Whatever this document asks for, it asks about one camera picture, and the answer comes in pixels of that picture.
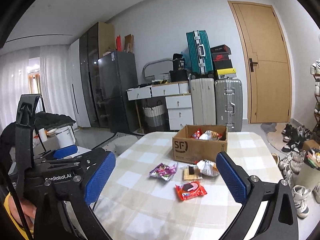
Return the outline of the person's left hand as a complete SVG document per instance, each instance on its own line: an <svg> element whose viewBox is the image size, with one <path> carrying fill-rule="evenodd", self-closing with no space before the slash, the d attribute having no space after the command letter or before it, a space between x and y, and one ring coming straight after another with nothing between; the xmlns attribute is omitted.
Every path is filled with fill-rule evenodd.
<svg viewBox="0 0 320 240"><path fill-rule="evenodd" d="M16 222L18 224L22 225L20 216L17 211L16 204L15 204L13 198L11 198L11 200L8 201L8 204L10 207L11 215L13 216L13 218L16 220ZM31 202L29 202L28 200L25 200L25 199L20 201L20 205L21 205L21 208L22 208L22 211L25 216L25 220L28 224L29 229L33 230L34 229L34 219L35 219L36 207Z"/></svg>

